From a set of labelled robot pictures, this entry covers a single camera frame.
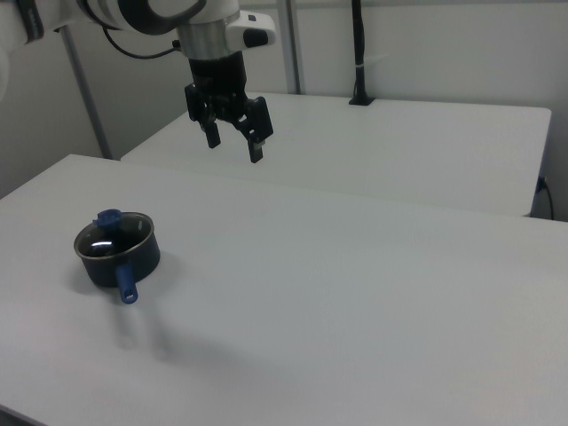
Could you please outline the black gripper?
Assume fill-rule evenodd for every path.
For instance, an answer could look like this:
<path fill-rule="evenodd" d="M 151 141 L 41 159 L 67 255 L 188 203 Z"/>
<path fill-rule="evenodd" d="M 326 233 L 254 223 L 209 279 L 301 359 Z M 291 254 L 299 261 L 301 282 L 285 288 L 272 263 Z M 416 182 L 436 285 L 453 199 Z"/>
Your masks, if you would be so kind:
<path fill-rule="evenodd" d="M 200 124 L 208 147 L 220 145 L 216 119 L 230 122 L 248 143 L 249 159 L 263 159 L 265 141 L 273 134 L 272 120 L 264 97 L 247 98 L 243 54 L 220 59 L 189 59 L 193 82 L 185 87 L 189 118 Z"/>

